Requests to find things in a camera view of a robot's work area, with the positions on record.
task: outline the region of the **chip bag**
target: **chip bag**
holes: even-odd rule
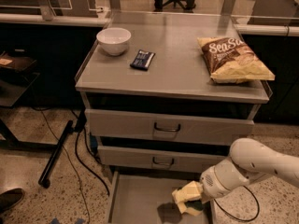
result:
[[[197,38],[210,77],[217,83],[274,80],[275,75],[243,41],[230,37]]]

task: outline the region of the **drawer front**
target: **drawer front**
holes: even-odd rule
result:
[[[231,145],[251,133],[252,120],[187,117],[137,112],[87,109],[95,136],[111,136],[172,142]]]
[[[125,147],[100,146],[98,149],[101,162],[105,165],[195,173],[201,173],[225,158],[216,155],[177,153]]]

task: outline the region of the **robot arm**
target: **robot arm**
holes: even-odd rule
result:
[[[276,152],[253,139],[240,138],[233,142],[226,159],[205,170],[199,182],[174,191],[173,196],[177,205],[196,198],[206,203],[272,175],[299,188],[299,158]]]

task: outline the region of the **wire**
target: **wire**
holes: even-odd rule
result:
[[[84,128],[84,137],[85,137],[85,141],[86,141],[86,130]],[[109,191],[109,188],[106,184],[106,182],[103,180],[102,177],[100,177],[98,174],[96,174],[91,168],[89,168],[82,160],[81,158],[79,157],[78,155],[78,144],[75,145],[75,154],[76,154],[76,157],[78,159],[78,161],[89,171],[91,172],[95,177],[97,177],[101,182],[102,184],[104,185],[105,189],[106,189],[106,192],[107,192],[107,195],[110,196],[110,191]]]
[[[252,197],[254,198],[254,200],[255,200],[255,202],[256,202],[256,205],[257,205],[257,213],[256,213],[256,215],[255,215],[253,218],[250,218],[250,219],[240,219],[240,218],[237,218],[237,217],[233,216],[232,214],[228,213],[226,210],[224,210],[224,208],[221,207],[220,204],[219,204],[216,200],[214,200],[214,202],[215,202],[215,204],[220,208],[220,210],[221,210],[226,216],[230,217],[231,219],[234,219],[234,220],[239,221],[239,222],[250,222],[250,221],[256,219],[256,218],[260,215],[260,204],[259,204],[259,201],[257,200],[257,198],[255,197],[255,195],[253,194],[253,192],[252,192],[249,188],[247,188],[247,187],[245,187],[245,186],[243,186],[243,188],[246,189],[246,190],[252,195]]]
[[[76,152],[77,152],[77,146],[78,146],[78,138],[79,138],[79,136],[80,136],[80,133],[77,133],[77,137],[76,137],[76,141],[75,141],[75,151],[76,151]],[[79,180],[79,189],[80,189],[80,193],[81,193],[81,195],[82,195],[82,198],[83,198],[83,201],[84,201],[84,204],[85,204],[85,207],[86,207],[86,211],[87,211],[87,216],[88,216],[88,221],[87,221],[87,223],[90,223],[90,221],[91,221],[91,215],[90,215],[90,211],[89,211],[89,209],[88,209],[87,203],[86,203],[86,199],[85,199],[84,194],[83,194],[82,180],[81,180],[81,178],[79,177],[78,171],[75,169],[73,163],[72,163],[72,162],[70,162],[70,163],[71,163],[71,165],[73,166],[73,168],[74,168],[74,170],[75,170],[75,172],[76,172],[76,174],[77,174],[77,177],[78,177],[78,180]]]
[[[71,112],[72,112],[72,114],[78,119],[78,115],[71,109]],[[85,129],[85,127],[83,128],[83,130],[82,131],[84,131],[84,143],[85,143],[85,147],[86,147],[86,149],[87,149],[87,151],[88,151],[88,153],[95,159],[95,161],[97,162],[97,163],[99,163],[99,164],[101,164],[102,165],[102,162],[100,161],[100,159],[99,158],[97,158],[96,156],[94,156],[93,155],[93,153],[91,152],[91,150],[89,149],[89,147],[88,147],[88,143],[87,143],[87,134],[86,134],[86,129]],[[107,195],[108,196],[110,196],[110,191],[109,191],[109,188],[108,188],[108,186],[107,186],[107,183],[104,181],[104,179],[102,178],[102,177],[100,177],[98,174],[96,174],[90,167],[88,167],[82,160],[81,160],[81,158],[79,157],[79,155],[78,155],[78,143],[76,143],[75,144],[75,154],[76,154],[76,157],[77,157],[77,159],[78,159],[78,161],[90,172],[90,173],[92,173],[96,178],[98,178],[101,182],[102,182],[102,184],[104,185],[104,187],[105,187],[105,189],[106,189],[106,191],[107,191]]]
[[[35,91],[34,91],[34,89],[33,89],[32,87],[31,87],[31,91],[32,91],[32,94],[33,94],[33,96],[34,96],[35,102],[36,102],[36,104],[38,105],[38,103],[37,103],[37,99],[36,99],[36,93],[35,93]],[[43,109],[39,109],[39,108],[34,109],[34,110],[37,110],[37,111],[41,112],[42,116],[44,117],[44,120],[46,121],[46,124],[47,124],[47,126],[48,126],[50,132],[51,132],[52,135],[55,137],[55,139],[58,141],[59,138],[55,135],[54,131],[53,131],[52,128],[50,127],[49,122],[48,122],[48,120],[47,120],[47,118],[46,118],[46,115],[45,115],[45,113],[44,113],[44,110],[43,110]],[[78,142],[78,136],[79,136],[79,133],[78,133],[78,135],[77,135],[77,139],[76,139],[76,146],[77,146],[77,142]],[[68,160],[69,160],[69,163],[71,164],[72,168],[74,169],[74,171],[75,171],[75,173],[76,173],[76,175],[77,175],[77,177],[78,177],[79,191],[80,191],[80,194],[81,194],[81,196],[82,196],[82,199],[83,199],[83,202],[84,202],[84,205],[85,205],[85,209],[86,209],[86,212],[87,212],[87,216],[88,216],[88,221],[87,221],[87,223],[90,223],[90,221],[91,221],[91,215],[90,215],[90,211],[89,211],[89,209],[88,209],[88,205],[87,205],[87,203],[86,203],[85,196],[84,196],[84,194],[83,194],[82,180],[81,180],[81,178],[80,178],[80,176],[79,176],[79,174],[78,174],[78,171],[77,171],[77,169],[75,168],[73,162],[71,161],[71,159],[70,159],[70,157],[69,157],[69,155],[68,155],[68,152],[67,152],[67,150],[66,150],[66,148],[65,148],[64,146],[63,146],[63,149],[64,149],[64,152],[65,152],[65,154],[66,154],[66,157],[67,157]]]

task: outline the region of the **white bowl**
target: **white bowl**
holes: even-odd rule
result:
[[[101,48],[111,56],[119,56],[129,48],[131,33],[123,28],[106,28],[96,35]]]

